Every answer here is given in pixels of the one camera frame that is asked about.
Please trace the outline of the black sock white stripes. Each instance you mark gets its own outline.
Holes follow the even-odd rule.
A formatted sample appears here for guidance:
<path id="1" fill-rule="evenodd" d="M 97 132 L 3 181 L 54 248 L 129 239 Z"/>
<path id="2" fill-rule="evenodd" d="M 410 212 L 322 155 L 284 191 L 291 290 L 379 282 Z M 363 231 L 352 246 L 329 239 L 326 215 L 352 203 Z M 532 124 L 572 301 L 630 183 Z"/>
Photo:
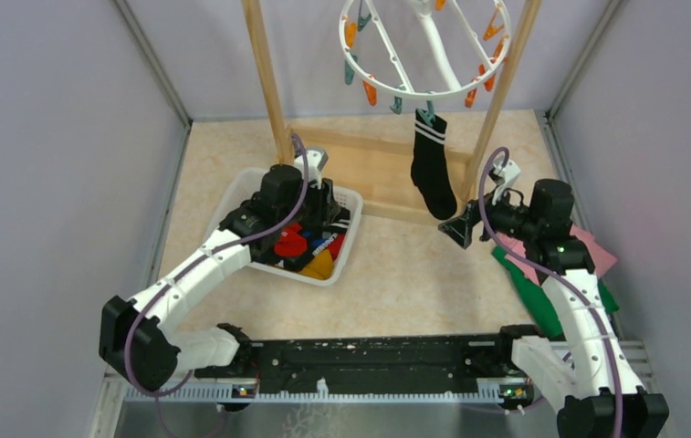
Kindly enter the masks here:
<path id="1" fill-rule="evenodd" d="M 435 116 L 427 123 L 424 114 L 422 109 L 415 111 L 411 179 L 429 213 L 444 221 L 457 211 L 445 157 L 447 122 Z"/>

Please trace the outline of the round white clip hanger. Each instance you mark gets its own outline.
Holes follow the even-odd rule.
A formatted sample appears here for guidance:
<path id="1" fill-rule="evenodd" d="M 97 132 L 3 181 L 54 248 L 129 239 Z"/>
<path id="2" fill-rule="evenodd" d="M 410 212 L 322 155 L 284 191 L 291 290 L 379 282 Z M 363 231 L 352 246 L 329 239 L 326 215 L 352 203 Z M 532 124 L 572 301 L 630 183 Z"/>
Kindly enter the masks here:
<path id="1" fill-rule="evenodd" d="M 503 1 L 346 1 L 337 32 L 344 83 L 396 115 L 416 103 L 426 122 L 441 101 L 470 109 L 491 91 L 514 39 Z"/>

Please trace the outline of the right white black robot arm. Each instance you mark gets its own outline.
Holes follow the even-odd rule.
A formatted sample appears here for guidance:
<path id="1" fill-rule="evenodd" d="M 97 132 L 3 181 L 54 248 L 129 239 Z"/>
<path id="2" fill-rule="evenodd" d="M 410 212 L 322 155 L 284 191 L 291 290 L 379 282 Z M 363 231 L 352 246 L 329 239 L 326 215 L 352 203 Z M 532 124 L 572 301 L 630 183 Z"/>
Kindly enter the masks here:
<path id="1" fill-rule="evenodd" d="M 506 376 L 525 372 L 556 413 L 561 437 L 656 437 L 669 417 L 665 396 L 647 390 L 625 357 L 607 317 L 595 265 L 571 234 L 574 197 L 560 180 L 535 182 L 529 204 L 513 204 L 497 190 L 467 203 L 439 230 L 463 248 L 482 224 L 483 242 L 520 241 L 526 265 L 541 281 L 562 327 L 571 360 L 563 361 L 548 339 L 521 336 L 493 351 Z"/>

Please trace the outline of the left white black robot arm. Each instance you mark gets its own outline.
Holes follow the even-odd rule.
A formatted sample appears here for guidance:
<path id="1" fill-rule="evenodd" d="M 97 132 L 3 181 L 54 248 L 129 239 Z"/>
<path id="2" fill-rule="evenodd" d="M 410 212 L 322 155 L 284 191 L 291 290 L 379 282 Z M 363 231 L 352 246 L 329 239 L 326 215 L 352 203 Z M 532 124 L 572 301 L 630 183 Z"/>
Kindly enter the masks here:
<path id="1" fill-rule="evenodd" d="M 217 367 L 239 377 L 250 366 L 241 330 L 230 324 L 178 335 L 185 317 L 224 280 L 252 264 L 301 276 L 346 242 L 357 210 L 314 166 L 279 164 L 226 213 L 204 242 L 168 275 L 124 299 L 110 298 L 99 324 L 99 356 L 147 396 L 169 394 L 184 370 Z"/>

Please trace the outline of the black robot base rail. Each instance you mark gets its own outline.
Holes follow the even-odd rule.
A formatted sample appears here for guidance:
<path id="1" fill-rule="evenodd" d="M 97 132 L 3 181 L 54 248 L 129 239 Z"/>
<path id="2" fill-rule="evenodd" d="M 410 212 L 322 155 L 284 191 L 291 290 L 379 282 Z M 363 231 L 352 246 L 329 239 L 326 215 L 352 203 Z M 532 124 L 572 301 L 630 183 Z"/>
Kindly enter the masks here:
<path id="1" fill-rule="evenodd" d="M 511 361 L 505 333 L 382 338 L 248 340 L 233 362 L 194 371 L 199 380 L 253 381 L 261 395 L 420 399 L 458 396 L 532 403 L 530 378 Z"/>

